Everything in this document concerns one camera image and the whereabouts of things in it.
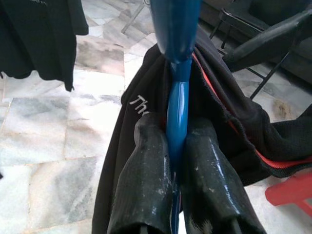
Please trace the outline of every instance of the red plastic stool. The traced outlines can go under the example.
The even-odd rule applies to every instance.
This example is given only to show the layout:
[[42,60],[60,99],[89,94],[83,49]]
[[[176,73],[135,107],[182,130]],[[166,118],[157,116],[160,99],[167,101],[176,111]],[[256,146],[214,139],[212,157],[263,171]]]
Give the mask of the red plastic stool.
[[285,182],[269,187],[265,191],[267,200],[274,206],[294,203],[312,217],[312,172],[294,175]]

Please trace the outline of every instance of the tiled floor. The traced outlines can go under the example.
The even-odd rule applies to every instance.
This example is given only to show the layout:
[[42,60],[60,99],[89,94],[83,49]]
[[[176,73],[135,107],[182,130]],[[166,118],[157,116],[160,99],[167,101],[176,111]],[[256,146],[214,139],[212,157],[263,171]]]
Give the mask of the tiled floor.
[[[82,0],[90,35],[78,37],[75,91],[59,81],[0,80],[0,234],[90,234],[105,152],[120,96],[156,43],[149,9],[125,34],[140,0]],[[220,45],[219,37],[214,43]],[[255,67],[267,72],[263,65]],[[259,78],[234,74],[246,95]],[[255,98],[272,121],[298,117],[312,92],[278,73]],[[246,191],[268,234],[310,234],[312,219],[293,205],[273,207],[269,178]],[[180,233],[184,234],[183,216]]]

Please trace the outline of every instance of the black fabric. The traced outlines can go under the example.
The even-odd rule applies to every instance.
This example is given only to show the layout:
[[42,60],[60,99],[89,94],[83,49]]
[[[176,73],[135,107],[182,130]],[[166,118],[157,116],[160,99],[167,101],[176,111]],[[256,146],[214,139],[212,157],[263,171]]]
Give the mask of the black fabric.
[[[270,124],[269,116],[261,106],[243,95],[209,36],[201,29],[197,32],[194,54],[190,118],[204,117],[213,123],[219,147],[244,185],[269,175],[285,176],[286,170],[273,168],[269,159],[285,162],[312,155],[312,116],[309,112],[276,128],[277,124]],[[136,122],[146,111],[159,113],[165,122],[171,86],[169,68],[155,45],[146,53],[143,65],[122,96],[122,108],[100,177],[93,234],[107,232],[118,177],[135,148]],[[256,154],[255,149],[265,157]],[[296,163],[287,175],[312,166],[312,160],[307,160]]]
[[0,0],[0,71],[73,88],[76,35],[88,34],[80,0]]

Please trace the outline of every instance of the blue hanger hook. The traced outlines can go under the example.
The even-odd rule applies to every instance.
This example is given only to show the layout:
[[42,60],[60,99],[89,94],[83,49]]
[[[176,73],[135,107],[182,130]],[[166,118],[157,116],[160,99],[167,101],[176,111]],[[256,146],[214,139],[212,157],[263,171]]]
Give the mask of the blue hanger hook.
[[187,134],[189,79],[201,0],[151,0],[151,13],[161,53],[171,62],[173,84],[166,135],[173,179],[172,233],[178,233],[180,190],[178,166]]

